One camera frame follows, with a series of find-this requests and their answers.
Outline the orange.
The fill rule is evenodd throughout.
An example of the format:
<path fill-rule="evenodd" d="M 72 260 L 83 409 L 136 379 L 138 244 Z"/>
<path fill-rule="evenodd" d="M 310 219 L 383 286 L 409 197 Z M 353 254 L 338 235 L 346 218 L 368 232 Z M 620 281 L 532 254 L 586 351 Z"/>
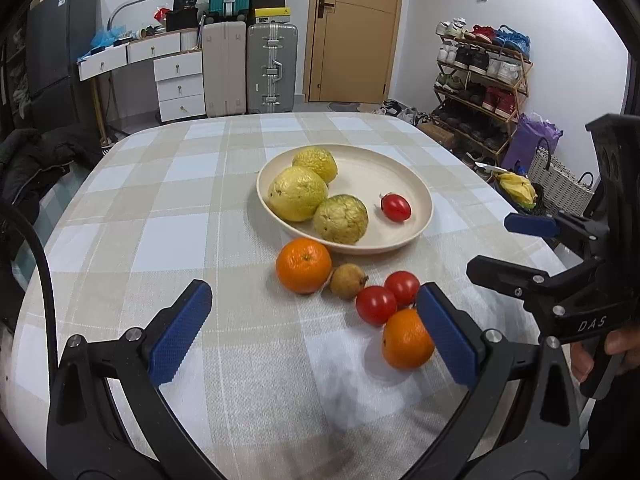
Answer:
<path fill-rule="evenodd" d="M 299 295 L 319 290 L 331 275 L 332 268 L 329 251 L 305 237 L 286 244 L 276 260 L 276 274 L 281 285 Z"/>
<path fill-rule="evenodd" d="M 396 370 L 414 370 L 431 359 L 434 342 L 416 309 L 393 314 L 384 326 L 382 355 Z"/>

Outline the oblong red tomato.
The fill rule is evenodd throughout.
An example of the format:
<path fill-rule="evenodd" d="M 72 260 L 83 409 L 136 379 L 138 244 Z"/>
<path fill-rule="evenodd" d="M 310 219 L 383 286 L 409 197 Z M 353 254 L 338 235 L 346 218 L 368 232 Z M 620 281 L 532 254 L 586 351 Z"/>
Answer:
<path fill-rule="evenodd" d="M 380 208 L 388 220 L 397 223 L 407 221 L 412 215 L 412 209 L 408 200 L 396 193 L 383 195 L 380 200 Z"/>

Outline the small brown fruit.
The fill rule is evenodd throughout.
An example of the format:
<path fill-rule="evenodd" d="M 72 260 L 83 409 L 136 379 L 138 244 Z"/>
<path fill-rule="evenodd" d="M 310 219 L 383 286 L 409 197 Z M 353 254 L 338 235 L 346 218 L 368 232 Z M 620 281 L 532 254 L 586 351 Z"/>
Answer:
<path fill-rule="evenodd" d="M 359 266 L 353 263 L 344 263 L 336 268 L 329 282 L 330 291 L 334 296 L 349 301 L 367 286 L 369 277 Z"/>

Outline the greenish bumpy citrus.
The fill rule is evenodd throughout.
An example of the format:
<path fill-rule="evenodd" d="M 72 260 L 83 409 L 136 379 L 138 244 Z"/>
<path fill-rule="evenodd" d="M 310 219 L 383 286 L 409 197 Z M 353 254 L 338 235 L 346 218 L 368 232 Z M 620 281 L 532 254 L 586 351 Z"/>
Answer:
<path fill-rule="evenodd" d="M 352 195 L 332 196 L 318 206 L 312 226 L 328 242 L 356 244 L 364 237 L 369 226 L 367 207 Z"/>

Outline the yellow-green bumpy citrus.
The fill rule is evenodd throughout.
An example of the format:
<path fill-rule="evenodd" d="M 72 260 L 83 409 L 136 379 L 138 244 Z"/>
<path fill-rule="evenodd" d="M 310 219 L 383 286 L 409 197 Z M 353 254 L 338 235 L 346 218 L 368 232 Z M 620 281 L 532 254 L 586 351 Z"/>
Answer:
<path fill-rule="evenodd" d="M 320 146 L 308 146 L 298 151 L 293 157 L 292 165 L 315 172 L 326 184 L 332 182 L 338 173 L 333 155 Z"/>

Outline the large yellow citrus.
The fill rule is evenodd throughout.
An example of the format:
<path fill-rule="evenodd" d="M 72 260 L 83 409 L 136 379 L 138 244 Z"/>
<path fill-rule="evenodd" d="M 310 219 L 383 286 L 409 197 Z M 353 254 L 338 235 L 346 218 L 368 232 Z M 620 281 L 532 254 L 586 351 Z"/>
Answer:
<path fill-rule="evenodd" d="M 288 167 L 275 177 L 268 188 L 267 203 L 282 220 L 304 222 L 314 216 L 329 195 L 328 186 L 314 171 Z"/>

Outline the woven basket bag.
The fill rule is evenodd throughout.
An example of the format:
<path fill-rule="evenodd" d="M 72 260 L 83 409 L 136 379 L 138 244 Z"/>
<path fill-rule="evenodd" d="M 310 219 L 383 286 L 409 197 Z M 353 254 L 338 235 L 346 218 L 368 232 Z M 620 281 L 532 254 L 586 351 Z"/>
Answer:
<path fill-rule="evenodd" d="M 542 187 L 542 201 L 548 211 L 582 216 L 594 194 L 596 178 L 590 171 L 577 177 L 555 158 L 549 148 L 547 139 L 538 141 L 528 170 L 529 180 Z"/>

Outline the banana peels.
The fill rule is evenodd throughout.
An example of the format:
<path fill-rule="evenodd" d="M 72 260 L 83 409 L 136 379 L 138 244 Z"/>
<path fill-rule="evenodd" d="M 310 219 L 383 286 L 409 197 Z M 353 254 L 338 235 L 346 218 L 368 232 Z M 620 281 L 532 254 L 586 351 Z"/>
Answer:
<path fill-rule="evenodd" d="M 498 187 L 514 203 L 525 209 L 533 209 L 537 203 L 537 192 L 530 181 L 511 171 L 496 174 Z"/>

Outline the purple bag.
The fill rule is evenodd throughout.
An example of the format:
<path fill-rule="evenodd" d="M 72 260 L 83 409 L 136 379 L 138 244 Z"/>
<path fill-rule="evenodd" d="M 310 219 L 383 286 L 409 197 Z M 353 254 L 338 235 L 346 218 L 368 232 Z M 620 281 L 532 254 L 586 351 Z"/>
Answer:
<path fill-rule="evenodd" d="M 541 146 L 553 154 L 562 135 L 561 129 L 539 114 L 521 114 L 502 161 L 503 168 L 515 172 L 520 170 L 527 172 L 532 166 L 537 148 Z"/>

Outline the checkered beige tablecloth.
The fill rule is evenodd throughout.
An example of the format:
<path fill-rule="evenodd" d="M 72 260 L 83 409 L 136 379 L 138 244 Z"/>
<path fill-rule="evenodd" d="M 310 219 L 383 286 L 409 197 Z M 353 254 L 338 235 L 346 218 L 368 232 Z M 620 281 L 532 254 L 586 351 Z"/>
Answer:
<path fill-rule="evenodd" d="M 510 206 L 454 155 L 402 120 L 370 114 L 235 116 L 145 130 L 116 144 L 67 206 L 46 252 L 61 340 L 145 326 L 190 281 L 213 289 L 204 327 L 163 395 L 231 479 L 397 479 L 464 396 L 438 356 L 411 373 L 381 353 L 355 307 L 277 279 L 288 240 L 260 203 L 259 170 L 308 144 L 386 155 L 430 189 L 434 216 L 410 245 L 362 258 L 374 284 L 395 271 L 435 282 L 479 326 L 516 341 L 537 329 L 521 305 L 472 285 L 486 255 L 552 274 L 561 260 L 506 232 Z"/>

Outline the black jacket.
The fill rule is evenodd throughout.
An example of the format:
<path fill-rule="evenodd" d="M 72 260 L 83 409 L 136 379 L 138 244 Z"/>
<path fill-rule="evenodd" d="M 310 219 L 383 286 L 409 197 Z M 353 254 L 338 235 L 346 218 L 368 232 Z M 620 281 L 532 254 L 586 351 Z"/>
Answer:
<path fill-rule="evenodd" d="M 34 224 L 40 200 L 73 162 L 93 170 L 102 157 L 99 133 L 93 128 L 15 129 L 1 142 L 1 197 Z"/>

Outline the wooden door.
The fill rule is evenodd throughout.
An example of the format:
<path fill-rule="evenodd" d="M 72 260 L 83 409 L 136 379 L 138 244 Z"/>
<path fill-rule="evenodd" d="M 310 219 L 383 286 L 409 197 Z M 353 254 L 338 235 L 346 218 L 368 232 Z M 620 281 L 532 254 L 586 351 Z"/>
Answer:
<path fill-rule="evenodd" d="M 401 0 L 309 0 L 308 102 L 381 103 L 388 95 Z"/>

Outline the silver suitcase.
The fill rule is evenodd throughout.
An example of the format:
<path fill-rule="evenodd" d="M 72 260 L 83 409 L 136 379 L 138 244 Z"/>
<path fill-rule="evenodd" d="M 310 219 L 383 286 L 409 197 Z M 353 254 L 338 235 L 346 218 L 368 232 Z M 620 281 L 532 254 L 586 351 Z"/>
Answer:
<path fill-rule="evenodd" d="M 295 96 L 297 27 L 262 23 L 250 26 L 247 33 L 247 111 L 290 112 Z"/>

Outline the beige suitcase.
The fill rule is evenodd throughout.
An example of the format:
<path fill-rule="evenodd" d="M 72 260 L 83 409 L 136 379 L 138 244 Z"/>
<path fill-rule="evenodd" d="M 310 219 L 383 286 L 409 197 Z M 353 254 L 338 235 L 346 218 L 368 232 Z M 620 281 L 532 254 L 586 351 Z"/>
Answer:
<path fill-rule="evenodd" d="M 202 32 L 205 109 L 208 117 L 246 113 L 246 25 L 206 24 Z"/>

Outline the dark refrigerator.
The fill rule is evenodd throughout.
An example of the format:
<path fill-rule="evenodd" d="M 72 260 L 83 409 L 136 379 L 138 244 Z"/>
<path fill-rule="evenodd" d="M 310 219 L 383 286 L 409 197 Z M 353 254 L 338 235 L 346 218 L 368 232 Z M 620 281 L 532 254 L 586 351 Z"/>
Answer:
<path fill-rule="evenodd" d="M 32 102 L 79 84 L 77 60 L 91 49 L 98 0 L 42 0 L 27 13 L 26 68 Z"/>

